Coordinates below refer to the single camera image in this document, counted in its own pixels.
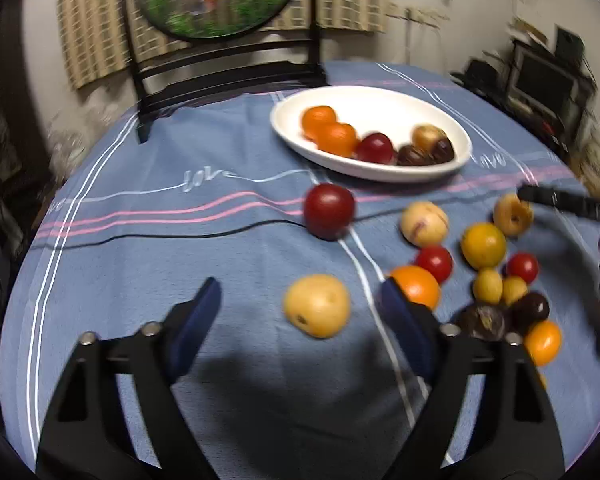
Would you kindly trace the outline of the dark purple mangosteen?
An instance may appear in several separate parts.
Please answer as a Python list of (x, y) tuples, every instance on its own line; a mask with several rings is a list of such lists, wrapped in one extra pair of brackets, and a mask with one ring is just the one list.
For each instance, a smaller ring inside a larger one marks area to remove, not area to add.
[(488, 304), (471, 304), (457, 313), (454, 323), (467, 335), (483, 340), (501, 340), (506, 334), (502, 311)]

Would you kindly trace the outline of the dark red plum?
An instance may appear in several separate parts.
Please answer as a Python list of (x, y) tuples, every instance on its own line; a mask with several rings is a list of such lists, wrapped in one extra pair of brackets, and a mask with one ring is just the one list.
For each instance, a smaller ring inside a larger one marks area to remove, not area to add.
[(303, 221), (312, 235), (322, 240), (338, 240), (349, 229), (355, 211), (354, 196), (347, 188), (322, 183), (306, 194)]
[(361, 162), (391, 165), (394, 161), (394, 147), (388, 136), (373, 132), (360, 141), (355, 149), (355, 158)]

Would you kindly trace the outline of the black speaker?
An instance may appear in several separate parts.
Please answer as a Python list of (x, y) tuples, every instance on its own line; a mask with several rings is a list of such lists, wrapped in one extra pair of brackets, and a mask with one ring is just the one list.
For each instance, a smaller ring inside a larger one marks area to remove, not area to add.
[(556, 27), (554, 55), (562, 62), (580, 70), (584, 60), (585, 47), (580, 36), (562, 27)]

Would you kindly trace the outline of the dark purple plum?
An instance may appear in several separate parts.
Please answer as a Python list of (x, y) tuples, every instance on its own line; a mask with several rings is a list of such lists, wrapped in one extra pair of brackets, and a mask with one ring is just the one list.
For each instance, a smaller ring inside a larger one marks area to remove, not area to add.
[(549, 314), (548, 299), (539, 292), (528, 292), (507, 309), (507, 328), (512, 333), (524, 336), (533, 326), (545, 321)]

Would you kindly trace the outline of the small orange fruit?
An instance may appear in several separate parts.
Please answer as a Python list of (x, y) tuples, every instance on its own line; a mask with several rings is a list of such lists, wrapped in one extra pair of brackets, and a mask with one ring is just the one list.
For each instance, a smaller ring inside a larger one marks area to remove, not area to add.
[(390, 273), (407, 299), (422, 304), (431, 311), (437, 309), (440, 300), (440, 285), (434, 276), (420, 266), (398, 266)]

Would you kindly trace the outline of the dark red plum back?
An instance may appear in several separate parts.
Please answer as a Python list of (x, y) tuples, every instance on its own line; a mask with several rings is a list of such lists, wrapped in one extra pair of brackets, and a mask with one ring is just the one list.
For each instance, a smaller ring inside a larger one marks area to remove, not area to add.
[(322, 183), (306, 194), (303, 221), (312, 235), (322, 240), (338, 240), (349, 229), (355, 211), (354, 196), (347, 188)]

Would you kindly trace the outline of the brown mangosteen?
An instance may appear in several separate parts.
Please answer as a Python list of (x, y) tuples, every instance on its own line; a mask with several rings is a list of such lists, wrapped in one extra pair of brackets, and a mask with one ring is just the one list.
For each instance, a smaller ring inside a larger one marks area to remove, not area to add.
[(404, 167), (421, 167), (434, 164), (431, 155), (414, 144), (405, 144), (396, 153), (396, 164)]

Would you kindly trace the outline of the beige potato-like fruit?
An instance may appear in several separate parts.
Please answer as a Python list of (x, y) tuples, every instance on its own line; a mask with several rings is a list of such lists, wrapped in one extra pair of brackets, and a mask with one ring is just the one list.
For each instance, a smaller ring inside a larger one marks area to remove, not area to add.
[(524, 234), (534, 219), (530, 204), (521, 200), (516, 194), (501, 196), (493, 209), (493, 223), (507, 237), (517, 237)]

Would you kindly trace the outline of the white oval plate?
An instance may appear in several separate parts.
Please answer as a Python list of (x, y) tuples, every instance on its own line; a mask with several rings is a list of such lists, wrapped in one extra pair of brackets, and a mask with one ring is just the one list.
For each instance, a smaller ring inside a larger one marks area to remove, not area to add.
[[(319, 105), (331, 107), (340, 122), (352, 126), (360, 138), (383, 133), (395, 148), (410, 142), (416, 127), (436, 126), (450, 139), (454, 159), (441, 165), (405, 167), (360, 162), (326, 153), (303, 135), (301, 127), (303, 113)], [(439, 180), (460, 171), (472, 155), (469, 134), (451, 115), (414, 96), (376, 87), (329, 86), (302, 90), (275, 104), (270, 122), (279, 139), (309, 162), (349, 177), (376, 182)]]

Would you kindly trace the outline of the large mandarin orange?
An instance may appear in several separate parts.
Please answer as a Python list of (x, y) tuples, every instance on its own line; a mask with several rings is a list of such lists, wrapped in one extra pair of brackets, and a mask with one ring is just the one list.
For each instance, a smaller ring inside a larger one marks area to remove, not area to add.
[(336, 112), (327, 105), (307, 108), (300, 119), (302, 136), (315, 142), (323, 127), (337, 121)]
[(351, 158), (358, 146), (358, 135), (351, 125), (332, 122), (318, 130), (316, 146), (320, 151)]

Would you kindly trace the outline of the beige round fruit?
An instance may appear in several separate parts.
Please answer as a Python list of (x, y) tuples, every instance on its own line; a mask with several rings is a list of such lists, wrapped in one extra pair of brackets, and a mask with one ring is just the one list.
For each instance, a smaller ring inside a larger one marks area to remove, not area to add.
[(445, 139), (446, 133), (430, 124), (416, 126), (412, 131), (412, 143), (416, 148), (430, 154), (438, 141)]

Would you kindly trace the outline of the computer monitor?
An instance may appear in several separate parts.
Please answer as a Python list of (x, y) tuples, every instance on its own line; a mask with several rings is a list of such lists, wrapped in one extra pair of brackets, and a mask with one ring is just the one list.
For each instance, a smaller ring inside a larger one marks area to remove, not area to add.
[(514, 42), (505, 90), (507, 102), (563, 120), (577, 90), (577, 78), (551, 56)]

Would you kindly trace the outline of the small orange tomato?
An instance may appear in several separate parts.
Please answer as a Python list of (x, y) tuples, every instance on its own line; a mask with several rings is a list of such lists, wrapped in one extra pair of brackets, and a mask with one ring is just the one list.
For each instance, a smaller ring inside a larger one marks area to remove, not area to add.
[(562, 332), (551, 320), (539, 322), (524, 336), (524, 346), (535, 366), (545, 366), (558, 356)]

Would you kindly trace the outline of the olive green round fruit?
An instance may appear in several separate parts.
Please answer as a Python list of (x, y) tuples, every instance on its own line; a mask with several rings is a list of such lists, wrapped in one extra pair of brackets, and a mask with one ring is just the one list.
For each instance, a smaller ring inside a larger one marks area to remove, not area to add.
[(463, 233), (460, 250), (473, 269), (495, 268), (506, 255), (506, 238), (493, 223), (475, 223)]

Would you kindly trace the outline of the small dark plum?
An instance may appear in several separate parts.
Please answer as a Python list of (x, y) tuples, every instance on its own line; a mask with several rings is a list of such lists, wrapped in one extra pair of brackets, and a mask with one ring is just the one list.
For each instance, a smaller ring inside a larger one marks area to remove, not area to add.
[(455, 151), (452, 142), (448, 138), (440, 138), (432, 146), (430, 151), (431, 160), (439, 165), (452, 162), (455, 158)]

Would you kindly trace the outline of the goldfish screen on black stand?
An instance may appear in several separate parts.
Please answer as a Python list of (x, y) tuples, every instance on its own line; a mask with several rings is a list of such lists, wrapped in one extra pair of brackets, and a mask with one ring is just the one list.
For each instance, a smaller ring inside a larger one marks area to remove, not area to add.
[[(248, 90), (280, 86), (323, 87), (327, 76), (321, 60), (322, 30), (317, 0), (309, 0), (306, 31), (292, 39), (250, 42), (248, 36), (263, 32), (292, 0), (121, 0), (126, 63), (135, 90), (136, 137), (146, 143), (152, 124), (168, 110), (185, 104), (206, 104), (222, 96), (238, 96)], [(132, 13), (140, 12), (149, 26), (166, 38), (194, 48), (194, 53), (173, 61), (143, 67), (134, 49)], [(302, 49), (302, 62), (278, 61), (224, 68), (167, 84), (151, 92), (148, 79), (236, 56), (283, 49)]]

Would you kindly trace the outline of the blue striped tablecloth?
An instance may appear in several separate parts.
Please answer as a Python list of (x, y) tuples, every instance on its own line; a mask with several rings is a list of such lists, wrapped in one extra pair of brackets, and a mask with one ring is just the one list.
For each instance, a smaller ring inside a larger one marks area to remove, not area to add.
[[(382, 185), (338, 176), (294, 154), (270, 125), (280, 92), (245, 94), (158, 119), (146, 143), (125, 113), (57, 192), (10, 296), (0, 351), (6, 434), (35, 462), (43, 418), (79, 336), (134, 333), (195, 295), (206, 278), (223, 302), (174, 394), (224, 479), (378, 479), (425, 401), (378, 318), (380, 282), (412, 262), (402, 209), (429, 200), (464, 229), (490, 217), (504, 193), (532, 180), (580, 192), (570, 170), (486, 102), (407, 66), (336, 62), (332, 84), (368, 84), (440, 107), (474, 152), (455, 177)], [(347, 188), (356, 211), (338, 240), (304, 225), (314, 185)], [(284, 315), (287, 288), (329, 274), (346, 285), (351, 315), (316, 339)]]

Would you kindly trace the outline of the red cherry tomato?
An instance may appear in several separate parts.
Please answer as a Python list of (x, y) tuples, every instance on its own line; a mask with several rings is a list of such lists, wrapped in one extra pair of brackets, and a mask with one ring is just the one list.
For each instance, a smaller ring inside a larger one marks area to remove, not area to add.
[(422, 248), (415, 258), (415, 264), (428, 271), (439, 284), (449, 279), (454, 268), (451, 253), (442, 246)]
[(530, 252), (516, 252), (506, 263), (505, 271), (507, 276), (521, 278), (527, 284), (531, 284), (538, 277), (540, 266), (538, 259)]

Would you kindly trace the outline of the small yellow longan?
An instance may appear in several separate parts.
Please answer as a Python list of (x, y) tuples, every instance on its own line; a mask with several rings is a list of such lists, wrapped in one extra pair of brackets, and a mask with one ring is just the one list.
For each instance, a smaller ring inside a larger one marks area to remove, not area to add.
[(519, 276), (508, 276), (503, 281), (502, 301), (510, 307), (517, 300), (528, 294), (528, 284)]
[(481, 269), (472, 282), (472, 294), (480, 304), (495, 306), (503, 296), (503, 279), (498, 270)]

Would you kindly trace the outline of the pale yellow round fruit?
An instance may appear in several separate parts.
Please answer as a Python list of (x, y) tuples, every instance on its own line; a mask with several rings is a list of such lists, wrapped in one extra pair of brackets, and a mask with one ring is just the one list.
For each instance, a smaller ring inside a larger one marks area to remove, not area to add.
[(342, 281), (329, 274), (311, 274), (294, 281), (283, 299), (289, 323), (316, 339), (335, 336), (349, 322), (350, 294)]

